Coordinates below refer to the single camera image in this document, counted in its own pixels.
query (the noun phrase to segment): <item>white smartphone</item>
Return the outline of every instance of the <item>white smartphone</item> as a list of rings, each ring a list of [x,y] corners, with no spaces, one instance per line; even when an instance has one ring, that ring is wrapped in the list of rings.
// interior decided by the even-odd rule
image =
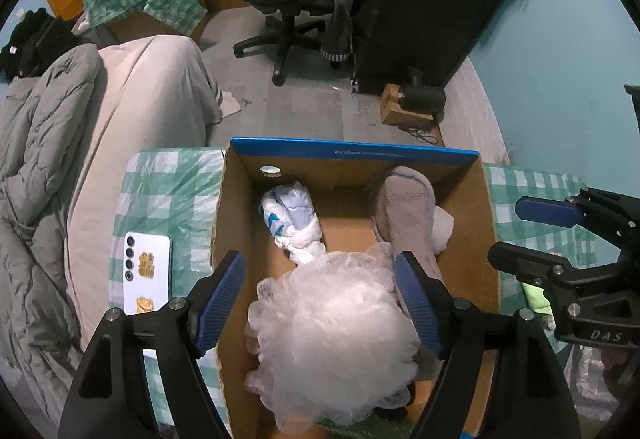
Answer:
[[[171,240],[165,235],[125,235],[122,283],[127,315],[156,311],[169,302]]]

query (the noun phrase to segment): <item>gray comforter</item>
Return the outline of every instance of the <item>gray comforter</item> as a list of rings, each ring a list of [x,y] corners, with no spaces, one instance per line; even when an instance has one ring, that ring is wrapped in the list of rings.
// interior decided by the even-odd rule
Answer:
[[[72,49],[42,78],[12,84],[0,110],[0,355],[55,423],[81,359],[65,295],[65,221],[101,65],[94,45]]]

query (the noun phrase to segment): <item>blue gripper pad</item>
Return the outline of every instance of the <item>blue gripper pad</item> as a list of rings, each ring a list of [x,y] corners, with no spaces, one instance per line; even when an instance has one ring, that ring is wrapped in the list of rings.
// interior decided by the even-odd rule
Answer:
[[[237,253],[217,288],[198,316],[198,334],[194,346],[202,356],[218,344],[222,329],[246,277],[244,257]]]
[[[521,197],[516,202],[516,215],[523,221],[573,228],[584,216],[571,203],[536,197]]]
[[[415,271],[409,260],[412,260],[417,265]],[[414,322],[420,342],[425,348],[440,357],[444,350],[448,348],[448,344],[443,343],[442,331],[443,327],[448,326],[450,309],[444,310],[443,313],[436,311],[436,309],[442,305],[449,305],[450,307],[449,301],[451,298],[449,292],[447,292],[442,282],[429,278],[414,256],[408,252],[398,255],[394,263],[394,273],[396,275],[396,287],[402,295],[402,300],[407,311],[409,311],[411,320]],[[420,282],[417,275],[424,276],[421,279],[422,282]],[[423,283],[434,287],[434,294],[442,296],[440,300],[433,300],[435,305],[422,288]]]

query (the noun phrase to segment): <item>chair caster wheel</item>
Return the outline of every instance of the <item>chair caster wheel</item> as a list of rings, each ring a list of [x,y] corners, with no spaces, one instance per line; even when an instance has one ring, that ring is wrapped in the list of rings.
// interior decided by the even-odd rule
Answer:
[[[285,77],[282,73],[274,73],[273,78],[271,79],[273,85],[275,85],[276,87],[282,87],[284,85],[284,80]]]

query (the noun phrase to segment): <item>blue wall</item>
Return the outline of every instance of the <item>blue wall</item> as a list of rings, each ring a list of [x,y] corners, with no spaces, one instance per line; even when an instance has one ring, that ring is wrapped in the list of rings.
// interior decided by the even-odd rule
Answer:
[[[21,16],[18,16],[18,12],[20,12],[20,10],[24,10],[25,12],[28,12],[29,10],[36,11],[38,8],[46,8],[47,11],[51,13],[51,15],[53,15],[53,12],[51,11],[51,8],[49,7],[49,3],[47,2],[47,0],[20,0],[18,2],[12,14],[7,19],[7,22],[4,24],[4,26],[2,26],[2,29],[0,29],[0,47],[4,47],[9,42],[9,37],[11,37],[11,34],[16,24],[20,22]],[[2,100],[4,100],[7,87],[8,85],[4,80],[4,76],[1,76],[0,77],[0,104],[2,103]]]
[[[640,33],[619,0],[506,0],[470,55],[512,164],[640,196]],[[613,249],[597,246],[600,260]]]

